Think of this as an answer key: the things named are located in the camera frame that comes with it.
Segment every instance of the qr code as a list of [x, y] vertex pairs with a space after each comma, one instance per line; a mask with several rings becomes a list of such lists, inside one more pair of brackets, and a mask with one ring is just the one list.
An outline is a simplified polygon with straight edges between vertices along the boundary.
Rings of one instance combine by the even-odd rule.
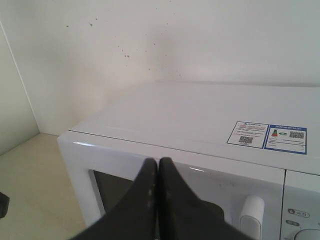
[[295, 138], [295, 139], [304, 139], [305, 138], [305, 133], [304, 132], [299, 132], [299, 131], [291, 131], [289, 137], [290, 138]]
[[252, 144], [253, 137], [249, 136], [241, 136], [239, 139], [239, 143]]

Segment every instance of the microwave control panel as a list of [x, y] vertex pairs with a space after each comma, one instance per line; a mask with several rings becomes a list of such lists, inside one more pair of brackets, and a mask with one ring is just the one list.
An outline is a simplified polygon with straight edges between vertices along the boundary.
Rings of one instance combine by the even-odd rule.
[[320, 176], [287, 171], [281, 240], [320, 239]]

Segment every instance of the black object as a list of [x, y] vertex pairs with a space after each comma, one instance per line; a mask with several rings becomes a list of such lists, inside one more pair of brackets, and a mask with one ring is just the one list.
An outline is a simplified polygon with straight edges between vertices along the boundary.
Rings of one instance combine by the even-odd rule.
[[7, 215], [10, 199], [0, 192], [0, 219]]
[[159, 163], [158, 220], [162, 240], [250, 240], [200, 200], [169, 157]]
[[119, 203], [72, 240], [154, 240], [156, 179], [157, 163], [147, 158]]

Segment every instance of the microwave window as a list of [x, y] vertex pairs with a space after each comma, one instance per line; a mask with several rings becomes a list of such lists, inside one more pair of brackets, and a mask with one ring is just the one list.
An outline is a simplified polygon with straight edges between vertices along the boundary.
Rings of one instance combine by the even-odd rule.
[[[133, 181], [99, 171], [93, 171], [93, 173], [104, 210], [107, 213], [108, 210], [112, 209], [126, 194]], [[220, 206], [208, 201], [203, 201], [203, 203], [207, 205], [218, 218], [225, 219], [224, 210]], [[158, 218], [156, 219], [155, 225], [155, 239], [160, 239]]]

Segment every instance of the sticker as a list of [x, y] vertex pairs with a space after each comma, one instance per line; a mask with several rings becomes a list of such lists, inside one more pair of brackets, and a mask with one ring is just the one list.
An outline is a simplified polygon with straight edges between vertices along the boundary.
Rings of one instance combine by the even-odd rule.
[[269, 124], [237, 121], [227, 144], [262, 149]]
[[307, 129], [270, 125], [264, 149], [306, 155]]

